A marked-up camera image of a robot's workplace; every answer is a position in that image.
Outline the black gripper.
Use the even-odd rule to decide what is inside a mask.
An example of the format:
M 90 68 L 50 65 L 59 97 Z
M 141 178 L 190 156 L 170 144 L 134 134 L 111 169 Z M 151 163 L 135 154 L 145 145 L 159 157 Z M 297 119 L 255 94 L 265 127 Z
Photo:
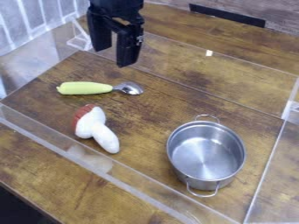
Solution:
M 117 65 L 127 67 L 137 63 L 145 41 L 145 19 L 139 11 L 145 0 L 90 0 L 87 13 L 89 33 L 97 52 L 113 46 L 113 31 L 107 20 L 122 18 L 129 24 L 118 24 Z

